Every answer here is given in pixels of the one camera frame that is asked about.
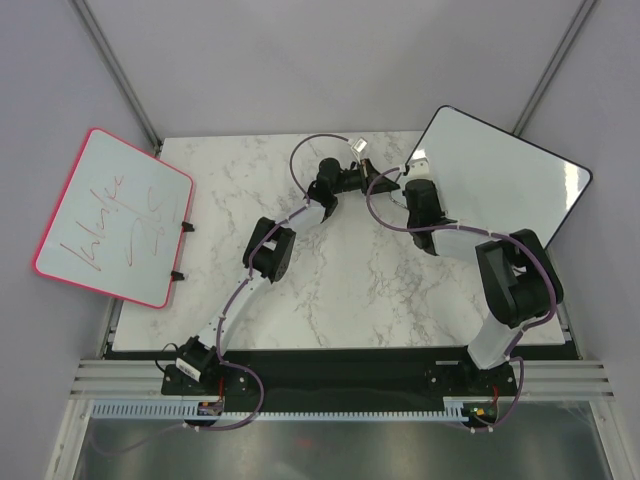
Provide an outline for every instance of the whiteboard frame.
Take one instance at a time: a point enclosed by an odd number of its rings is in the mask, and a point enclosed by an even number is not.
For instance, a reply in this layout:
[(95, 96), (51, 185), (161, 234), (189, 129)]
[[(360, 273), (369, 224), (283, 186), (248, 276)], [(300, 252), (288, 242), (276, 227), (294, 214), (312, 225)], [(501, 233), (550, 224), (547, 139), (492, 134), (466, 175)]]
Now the whiteboard frame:
[[(63, 201), (63, 199), (64, 199), (64, 197), (65, 197), (65, 195), (67, 193), (67, 190), (69, 189), (69, 185), (71, 184), (71, 180), (73, 179), (73, 176), (76, 173), (76, 169), (78, 168), (78, 165), (80, 163), (80, 159), (82, 158), (82, 154), (84, 153), (84, 151), (85, 151), (85, 149), (87, 147), (87, 144), (89, 142), (89, 139), (91, 138), (91, 134), (93, 132), (102, 132), (102, 133), (104, 133), (104, 134), (106, 134), (106, 135), (108, 135), (110, 137), (113, 137), (114, 139), (124, 143), (128, 147), (131, 147), (134, 150), (137, 150), (138, 152), (144, 154), (145, 156), (147, 156), (147, 157), (157, 161), (158, 163), (161, 163), (161, 164), (165, 165), (166, 167), (170, 168), (171, 170), (174, 170), (174, 171), (184, 175), (185, 177), (187, 177), (189, 179), (190, 187), (189, 187), (189, 196), (188, 196), (188, 199), (187, 199), (187, 208), (185, 209), (184, 217), (183, 217), (183, 221), (185, 221), (185, 222), (187, 221), (187, 217), (189, 215), (189, 212), (191, 211), (191, 206), (192, 206), (191, 202), (193, 200), (193, 188), (194, 188), (193, 178), (191, 178), (191, 176), (189, 174), (183, 172), (182, 170), (177, 169), (176, 167), (174, 167), (173, 165), (168, 164), (167, 162), (164, 162), (164, 161), (162, 161), (162, 160), (160, 160), (160, 159), (158, 159), (156, 157), (153, 157), (153, 156), (149, 155), (149, 153), (145, 152), (144, 150), (136, 147), (135, 145), (132, 145), (131, 143), (127, 142), (126, 140), (123, 140), (122, 138), (114, 135), (113, 133), (104, 130), (103, 128), (92, 127), (92, 128), (89, 129), (89, 131), (85, 135), (84, 140), (82, 141), (82, 145), (80, 146), (80, 150), (78, 151), (78, 155), (76, 156), (76, 159), (74, 160), (73, 165), (71, 166), (71, 171), (69, 172), (69, 175), (67, 176), (67, 179), (66, 179), (66, 181), (64, 183), (62, 191), (60, 192), (60, 196), (58, 197), (58, 200), (56, 201), (55, 207), (53, 209), (53, 213), (51, 214), (51, 217), (49, 218), (49, 221), (47, 222), (47, 226), (45, 227), (45, 230), (44, 230), (44, 233), (42, 235), (42, 238), (40, 239), (40, 242), (38, 244), (38, 248), (36, 249), (36, 253), (33, 256), (33, 259), (31, 261), (31, 266), (32, 266), (33, 270), (38, 275), (41, 275), (41, 276), (46, 277), (46, 278), (50, 278), (52, 280), (57, 280), (59, 282), (66, 283), (68, 285), (73, 285), (73, 286), (76, 286), (76, 287), (80, 287), (80, 288), (83, 288), (85, 290), (89, 290), (89, 291), (92, 291), (92, 292), (101, 293), (101, 294), (107, 295), (109, 297), (114, 297), (114, 298), (120, 298), (122, 300), (127, 300), (127, 301), (130, 301), (130, 302), (133, 302), (133, 303), (137, 303), (139, 305), (144, 305), (145, 307), (153, 308), (153, 309), (156, 309), (156, 310), (164, 308), (169, 303), (169, 298), (171, 296), (171, 285), (173, 283), (173, 279), (171, 278), (171, 276), (167, 277), (167, 296), (165, 297), (164, 303), (162, 305), (152, 305), (152, 304), (149, 304), (149, 303), (141, 302), (140, 300), (136, 300), (134, 298), (128, 298), (128, 297), (125, 297), (123, 295), (117, 295), (115, 293), (108, 292), (106, 290), (100, 290), (99, 288), (91, 287), (91, 286), (84, 285), (84, 284), (81, 284), (81, 283), (76, 283), (76, 282), (74, 282), (72, 280), (68, 280), (68, 279), (62, 278), (62, 277), (57, 277), (57, 276), (51, 275), (49, 273), (44, 273), (44, 272), (42, 272), (42, 271), (40, 271), (38, 269), (38, 265), (37, 265), (38, 258), (40, 257), (42, 249), (44, 248), (44, 244), (45, 244), (45, 242), (47, 240), (47, 237), (49, 236), (49, 232), (51, 231), (51, 227), (53, 226), (53, 222), (55, 221), (56, 216), (58, 215), (58, 212), (60, 211), (60, 206), (62, 205), (62, 201)], [(180, 240), (178, 240), (178, 244), (176, 246), (176, 255), (175, 255), (174, 260), (173, 260), (173, 270), (176, 270), (177, 266), (178, 266), (178, 259), (180, 258), (181, 245), (183, 244), (183, 234), (180, 236)]]
[[(478, 118), (478, 117), (476, 117), (476, 116), (474, 116), (474, 115), (471, 115), (470, 113), (467, 113), (467, 112), (465, 112), (465, 111), (463, 111), (463, 110), (460, 110), (460, 109), (458, 109), (458, 108), (456, 108), (456, 107), (453, 107), (453, 106), (451, 106), (451, 105), (446, 105), (446, 104), (445, 104), (445, 105), (441, 105), (441, 106), (438, 108), (438, 110), (436, 110), (436, 113), (434, 113), (434, 114), (433, 114), (433, 117), (431, 117), (431, 120), (429, 121), (429, 125), (427, 125), (427, 128), (425, 128), (424, 132), (422, 132), (422, 135), (420, 135), (420, 138), (419, 138), (419, 139), (418, 139), (418, 141), (416, 142), (416, 146), (415, 146), (415, 147), (413, 147), (413, 150), (411, 151), (411, 154), (409, 155), (409, 157), (407, 158), (407, 160), (404, 162), (404, 165), (405, 165), (405, 166), (406, 166), (406, 165), (409, 165), (409, 162), (413, 159), (413, 157), (414, 157), (414, 154), (415, 154), (416, 150), (418, 149), (418, 147), (419, 147), (419, 146), (420, 146), (420, 144), (422, 143), (422, 140), (424, 139), (425, 135), (427, 134), (427, 132), (428, 132), (429, 128), (431, 127), (431, 125), (433, 124), (433, 122), (436, 120), (436, 118), (437, 118), (438, 114), (439, 114), (441, 111), (446, 110), (446, 109), (453, 110), (453, 111), (454, 111), (454, 112), (456, 112), (456, 113), (459, 113), (459, 114), (461, 114), (461, 115), (464, 115), (464, 116), (466, 116), (466, 117), (469, 117), (469, 118), (471, 118), (472, 120), (475, 120), (475, 121), (477, 121), (477, 122), (480, 122), (480, 123), (482, 123), (483, 125), (485, 125), (485, 126), (487, 126), (487, 127), (490, 127), (490, 128), (492, 128), (492, 129), (494, 129), (494, 130), (497, 130), (497, 131), (498, 131), (498, 132), (500, 132), (500, 133), (504, 133), (505, 135), (508, 135), (509, 137), (513, 137), (513, 138), (515, 138), (515, 139), (517, 139), (517, 140), (519, 140), (519, 141), (521, 141), (521, 142), (523, 142), (523, 143), (526, 143), (527, 145), (529, 145), (529, 146), (531, 146), (531, 147), (534, 147), (534, 148), (536, 148), (536, 149), (538, 149), (538, 150), (541, 150), (541, 151), (543, 151), (543, 152), (545, 152), (545, 153), (547, 153), (547, 154), (549, 154), (549, 155), (552, 155), (552, 156), (554, 156), (554, 157), (557, 157), (557, 158), (559, 158), (560, 160), (563, 160), (563, 161), (565, 161), (565, 162), (567, 162), (567, 163), (570, 163), (571, 165), (574, 165), (575, 167), (577, 167), (577, 168), (579, 168), (579, 169), (584, 170), (585, 172), (587, 172), (587, 174), (589, 175), (589, 179), (587, 180), (587, 183), (585, 184), (584, 188), (582, 189), (582, 191), (578, 194), (578, 196), (577, 196), (577, 197), (576, 197), (576, 199), (574, 200), (573, 205), (571, 205), (571, 208), (569, 208), (569, 209), (566, 211), (566, 213), (565, 213), (564, 217), (563, 217), (563, 218), (562, 218), (562, 220), (558, 223), (558, 226), (557, 226), (557, 227), (556, 227), (556, 229), (554, 230), (553, 234), (549, 237), (549, 240), (548, 240), (546, 243), (544, 243), (544, 244), (542, 245), (542, 246), (543, 246), (543, 248), (545, 248), (545, 249), (549, 248), (549, 246), (551, 245), (551, 242), (553, 241), (553, 239), (554, 239), (554, 238), (556, 238), (556, 235), (557, 235), (557, 234), (558, 234), (558, 232), (560, 231), (560, 228), (562, 228), (562, 226), (565, 224), (565, 222), (567, 221), (567, 218), (569, 218), (569, 215), (571, 215), (571, 212), (573, 212), (573, 210), (575, 209), (576, 205), (578, 204), (578, 202), (580, 201), (580, 199), (581, 199), (581, 198), (582, 198), (582, 196), (584, 195), (584, 192), (587, 190), (587, 188), (589, 188), (589, 185), (591, 185), (591, 182), (593, 182), (593, 172), (591, 171), (591, 169), (589, 169), (589, 168), (585, 167), (584, 165), (580, 165), (579, 163), (576, 163), (576, 162), (574, 162), (573, 160), (569, 160), (568, 158), (563, 157), (562, 155), (558, 155), (557, 153), (554, 153), (554, 152), (552, 152), (551, 150), (547, 150), (546, 148), (541, 147), (540, 145), (536, 145), (535, 143), (529, 142), (528, 140), (525, 140), (525, 139), (524, 139), (524, 138), (522, 138), (522, 137), (519, 137), (519, 136), (517, 136), (517, 135), (514, 135), (514, 134), (513, 134), (513, 133), (511, 133), (511, 132), (508, 132), (508, 131), (506, 131), (506, 130), (503, 130), (503, 129), (502, 129), (502, 128), (500, 128), (500, 127), (496, 127), (495, 125), (492, 125), (491, 123), (489, 123), (489, 122), (487, 122), (487, 121), (485, 121), (485, 120), (482, 120), (481, 118)], [(399, 173), (399, 174), (398, 174), (398, 175), (397, 175), (393, 180), (394, 180), (395, 182), (397, 182), (397, 181), (400, 179), (400, 177), (401, 177), (401, 176), (402, 176), (402, 173)], [(403, 208), (407, 208), (405, 204), (399, 203), (397, 200), (394, 200), (394, 199), (393, 199), (392, 194), (393, 194), (393, 192), (389, 194), (389, 198), (391, 198), (391, 199), (392, 199), (392, 201), (393, 201), (394, 203), (401, 205)]]

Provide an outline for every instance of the cable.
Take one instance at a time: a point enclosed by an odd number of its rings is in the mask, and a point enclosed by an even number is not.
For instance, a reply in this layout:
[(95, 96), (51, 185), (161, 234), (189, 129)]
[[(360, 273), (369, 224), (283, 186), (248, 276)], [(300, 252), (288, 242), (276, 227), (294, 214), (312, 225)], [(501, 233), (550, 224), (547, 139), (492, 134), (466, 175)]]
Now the cable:
[(527, 330), (529, 330), (529, 329), (531, 329), (533, 327), (537, 327), (539, 325), (543, 325), (543, 324), (547, 323), (556, 314), (556, 311), (557, 311), (557, 307), (556, 307), (556, 301), (557, 301), (556, 292), (555, 292), (555, 289), (553, 288), (553, 284), (551, 283), (551, 278), (549, 278), (549, 274), (546, 272), (546, 270), (544, 269), (544, 267), (540, 263), (540, 260), (538, 260), (536, 258), (536, 256), (533, 254), (533, 252), (531, 252), (531, 250), (529, 250), (522, 242), (520, 242), (519, 240), (516, 240), (515, 238), (510, 237), (509, 235), (504, 235), (502, 233), (496, 233), (496, 232), (490, 232), (488, 230), (483, 230), (482, 228), (469, 227), (467, 225), (460, 225), (459, 223), (457, 223), (457, 224), (448, 224), (448, 225), (434, 225), (434, 226), (430, 226), (430, 227), (404, 228), (404, 227), (397, 227), (395, 225), (391, 225), (391, 224), (385, 222), (384, 220), (382, 220), (376, 214), (376, 212), (373, 209), (373, 206), (371, 204), (371, 196), (372, 196), (371, 192), (373, 191), (373, 188), (375, 187), (375, 185), (378, 183), (378, 181), (382, 177), (386, 177), (390, 173), (397, 172), (399, 170), (400, 170), (400, 167), (394, 167), (394, 168), (391, 168), (391, 169), (387, 170), (386, 172), (381, 173), (380, 175), (378, 175), (376, 178), (373, 179), (373, 181), (369, 185), (369, 188), (367, 189), (367, 195), (366, 195), (367, 209), (369, 210), (369, 213), (371, 214), (371, 216), (380, 225), (382, 225), (383, 227), (388, 228), (389, 230), (393, 230), (394, 232), (419, 233), (419, 232), (434, 232), (436, 230), (462, 230), (463, 232), (471, 232), (471, 233), (476, 233), (476, 234), (479, 234), (479, 235), (486, 235), (489, 238), (496, 238), (498, 240), (505, 240), (505, 241), (515, 245), (522, 253), (524, 253), (529, 258), (531, 263), (533, 263), (533, 266), (536, 268), (536, 270), (538, 271), (538, 273), (542, 277), (542, 280), (544, 281), (544, 284), (547, 287), (547, 293), (549, 294), (549, 304), (550, 304), (549, 312), (547, 313), (547, 315), (543, 319), (535, 320), (535, 321), (533, 321), (531, 323), (528, 323), (528, 324), (526, 324), (525, 326), (522, 327), (520, 332), (518, 332), (518, 334), (514, 337), (514, 339), (507, 346), (507, 348), (506, 348), (506, 350), (504, 352), (505, 357), (508, 358), (509, 355), (511, 354), (511, 351), (515, 348), (515, 346), (518, 344), (518, 342), (522, 338), (522, 335), (524, 335), (524, 333)]
[(154, 440), (162, 435), (165, 435), (169, 432), (173, 432), (175, 430), (179, 430), (181, 428), (183, 428), (182, 423), (174, 423), (173, 425), (170, 425), (168, 427), (163, 428), (162, 430), (158, 430), (156, 433), (154, 433), (153, 435), (149, 435), (146, 438), (143, 438), (142, 440), (140, 440), (139, 442), (134, 443), (133, 445), (129, 445), (128, 447), (125, 448), (121, 448), (120, 450), (105, 450), (103, 449), (100, 445), (98, 445), (98, 443), (96, 442), (96, 439), (93, 435), (93, 430), (91, 432), (89, 432), (89, 444), (93, 447), (93, 449), (98, 452), (100, 455), (102, 455), (103, 457), (117, 457), (120, 455), (124, 455), (125, 453), (129, 453), (132, 450), (135, 450), (138, 447), (143, 446), (146, 443), (149, 443), (151, 440)]
[(487, 425), (488, 427), (495, 427), (496, 422), (498, 421), (498, 419), (500, 418), (500, 405), (498, 403), (496, 403), (496, 419), (493, 423), (491, 422), (487, 422), (486, 420), (481, 419), (478, 415), (475, 416), (476, 420), (478, 420), (480, 423), (484, 423), (485, 425)]
[(296, 152), (298, 151), (298, 149), (304, 145), (305, 143), (307, 143), (309, 140), (313, 140), (314, 138), (320, 138), (320, 137), (325, 137), (325, 138), (337, 138), (338, 140), (343, 140), (347, 143), (349, 143), (349, 139), (347, 137), (343, 137), (342, 135), (336, 135), (334, 133), (316, 133), (315, 135), (309, 135), (306, 138), (303, 138), (300, 143), (298, 143), (295, 148), (291, 151), (291, 156), (289, 157), (289, 172), (291, 172), (291, 178), (293, 179), (294, 183), (296, 184), (296, 186), (298, 187), (298, 189), (302, 192), (302, 194), (304, 195), (305, 201), (307, 203), (309, 203), (311, 201), (311, 198), (309, 198), (309, 194), (307, 193), (307, 191), (304, 189), (304, 187), (300, 184), (300, 182), (298, 181), (298, 178), (296, 177), (296, 174), (293, 172), (293, 157), (295, 156)]
[[(162, 350), (160, 350), (160, 353), (164, 352), (169, 345), (173, 345), (173, 348), (176, 349), (176, 352), (178, 351), (178, 346), (175, 343), (167, 343), (164, 347), (162, 347)], [(156, 367), (158, 367), (158, 370), (160, 370), (164, 375), (166, 373), (165, 369), (160, 366), (157, 358), (154, 360), (154, 363), (156, 364)]]
[(493, 424), (491, 424), (489, 426), (473, 428), (473, 429), (471, 429), (471, 428), (469, 428), (469, 427), (467, 427), (465, 425), (463, 425), (462, 427), (460, 427), (457, 424), (450, 424), (450, 423), (447, 423), (445, 425), (450, 426), (450, 427), (454, 427), (454, 428), (464, 428), (465, 430), (470, 430), (471, 433), (476, 433), (476, 432), (483, 433), (483, 432), (493, 432), (493, 430), (496, 427), (499, 427), (504, 422), (506, 422), (507, 419), (511, 416), (511, 414), (515, 410), (516, 406), (518, 405), (518, 402), (520, 401), (520, 396), (522, 395), (522, 387), (524, 385), (524, 360), (522, 359), (522, 357), (513, 357), (512, 359), (509, 360), (509, 362), (518, 362), (518, 365), (520, 367), (520, 377), (518, 379), (518, 389), (516, 390), (516, 394), (513, 397), (513, 402), (511, 402), (511, 405), (509, 405), (509, 408), (507, 408), (507, 411), (504, 413), (504, 416), (502, 418), (496, 418), (495, 423), (493, 423)]
[(498, 390), (497, 386), (493, 386), (493, 400), (491, 400), (491, 405), (489, 406), (489, 408), (491, 407), (495, 407), (498, 404), (498, 398), (500, 398), (500, 390)]
[(237, 423), (233, 423), (231, 425), (222, 425), (222, 426), (218, 426), (218, 427), (216, 427), (216, 426), (213, 426), (213, 427), (202, 427), (201, 428), (202, 430), (222, 432), (222, 431), (235, 430), (237, 428), (244, 427), (245, 425), (247, 425), (248, 423), (251, 423), (253, 421), (253, 419), (258, 415), (258, 413), (260, 412), (260, 409), (262, 408), (262, 404), (264, 403), (264, 384), (262, 383), (262, 380), (260, 380), (260, 377), (258, 376), (258, 374), (256, 372), (254, 372), (252, 369), (250, 369), (249, 367), (246, 367), (244, 365), (239, 365), (237, 363), (231, 363), (231, 362), (226, 361), (224, 358), (222, 358), (222, 354), (220, 353), (220, 341), (221, 341), (221, 337), (222, 337), (222, 324), (224, 323), (224, 321), (226, 319), (227, 312), (231, 308), (231, 305), (233, 304), (234, 300), (238, 297), (238, 295), (240, 294), (242, 289), (247, 286), (247, 284), (249, 283), (249, 279), (253, 278), (253, 258), (255, 257), (256, 252), (260, 249), (260, 247), (262, 247), (262, 245), (264, 245), (266, 242), (269, 241), (269, 239), (278, 230), (278, 228), (280, 228), (282, 225), (288, 223), (290, 219), (292, 219), (296, 215), (299, 215), (300, 213), (304, 212), (305, 210), (306, 210), (306, 206), (296, 210), (288, 218), (276, 223), (273, 226), (273, 228), (271, 230), (269, 230), (269, 232), (264, 236), (264, 238), (262, 240), (260, 240), (260, 242), (258, 242), (258, 245), (256, 245), (256, 247), (249, 254), (249, 278), (245, 278), (244, 281), (238, 286), (238, 288), (236, 288), (235, 292), (233, 292), (233, 294), (231, 295), (231, 297), (227, 301), (227, 304), (222, 309), (222, 316), (220, 317), (220, 319), (218, 321), (218, 329), (216, 331), (216, 354), (218, 356), (218, 361), (220, 362), (220, 365), (222, 365), (222, 366), (235, 368), (236, 370), (241, 370), (241, 371), (243, 371), (245, 373), (248, 373), (249, 375), (251, 375), (256, 380), (256, 382), (258, 382), (258, 387), (260, 388), (260, 399), (258, 400), (258, 404), (256, 405), (256, 408), (253, 410), (253, 412), (251, 412), (251, 414), (249, 414), (246, 418), (240, 420)]

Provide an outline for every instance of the red-framed whiteboard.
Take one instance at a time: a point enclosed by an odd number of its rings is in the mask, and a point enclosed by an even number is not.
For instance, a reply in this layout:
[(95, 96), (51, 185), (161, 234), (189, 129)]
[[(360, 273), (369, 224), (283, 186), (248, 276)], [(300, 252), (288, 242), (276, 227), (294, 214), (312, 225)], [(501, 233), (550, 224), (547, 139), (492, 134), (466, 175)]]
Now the red-framed whiteboard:
[(33, 259), (40, 275), (164, 307), (193, 192), (189, 175), (89, 130)]

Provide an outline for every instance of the whiteboard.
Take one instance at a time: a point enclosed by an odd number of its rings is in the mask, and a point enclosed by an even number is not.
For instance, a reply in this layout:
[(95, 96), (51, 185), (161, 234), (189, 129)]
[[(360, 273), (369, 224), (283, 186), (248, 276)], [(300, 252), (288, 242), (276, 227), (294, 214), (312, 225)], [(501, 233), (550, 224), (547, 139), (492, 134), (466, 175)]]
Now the whiteboard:
[[(530, 228), (545, 247), (591, 181), (586, 168), (449, 106), (411, 157), (429, 162), (447, 218), (501, 233)], [(404, 203), (401, 190), (391, 196)]]
[(46, 277), (162, 308), (192, 190), (185, 173), (91, 129), (33, 267)]

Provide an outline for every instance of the metal frame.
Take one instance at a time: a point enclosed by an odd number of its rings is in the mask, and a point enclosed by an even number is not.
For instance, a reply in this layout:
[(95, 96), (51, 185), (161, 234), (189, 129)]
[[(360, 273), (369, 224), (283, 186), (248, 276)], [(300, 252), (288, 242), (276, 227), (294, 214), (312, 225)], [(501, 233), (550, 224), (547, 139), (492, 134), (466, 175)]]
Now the metal frame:
[(46, 480), (70, 480), (76, 471), (91, 418), (93, 400), (69, 400), (58, 432)]
[(113, 53), (113, 49), (109, 45), (107, 37), (103, 33), (100, 24), (96, 20), (91, 7), (89, 7), (86, 0), (68, 1), (73, 10), (78, 15), (78, 18), (85, 28), (85, 31), (91, 38), (91, 41), (93, 42), (93, 45), (95, 46), (96, 52), (102, 60), (102, 63), (104, 63), (104, 66), (109, 71), (109, 74), (111, 75), (111, 78), (113, 78), (113, 81), (118, 87), (118, 90), (120, 90), (122, 97), (125, 99), (125, 101), (129, 105), (129, 108), (133, 112), (136, 121), (140, 125), (140, 128), (148, 138), (149, 142), (151, 142), (154, 152), (159, 152), (162, 146), (162, 140), (153, 127), (151, 120), (149, 120), (149, 117), (144, 111), (142, 103), (138, 99), (135, 90), (127, 79), (127, 76), (125, 75), (120, 62), (118, 62), (118, 58)]
[(529, 121), (537, 110), (538, 105), (540, 105), (544, 95), (547, 93), (547, 90), (558, 73), (560, 66), (565, 61), (567, 54), (571, 50), (571, 47), (578, 38), (582, 28), (587, 23), (587, 20), (591, 17), (591, 14), (598, 3), (599, 0), (582, 0), (580, 3), (578, 10), (576, 10), (571, 22), (569, 22), (567, 30), (564, 32), (562, 39), (560, 39), (560, 43), (558, 43), (553, 55), (551, 55), (549, 63), (547, 63), (536, 87), (533, 89), (529, 100), (524, 106), (522, 113), (520, 113), (520, 117), (516, 121), (513, 131), (511, 132), (512, 135), (516, 137), (522, 136), (524, 129), (527, 128)]
[[(517, 366), (514, 367), (514, 373), (517, 377)], [(168, 397), (160, 392), (162, 377), (151, 361), (82, 360), (71, 387), (70, 398), (166, 400)], [(598, 361), (525, 360), (525, 378), (521, 395), (523, 402), (608, 402), (614, 399), (604, 366)], [(176, 401), (194, 399), (203, 400), (205, 397), (178, 397)], [(217, 397), (206, 399), (215, 401)], [(455, 397), (452, 400), (472, 402), (478, 398)]]
[(590, 402), (596, 429), (614, 480), (640, 478), (640, 465), (631, 450), (619, 406), (614, 402)]

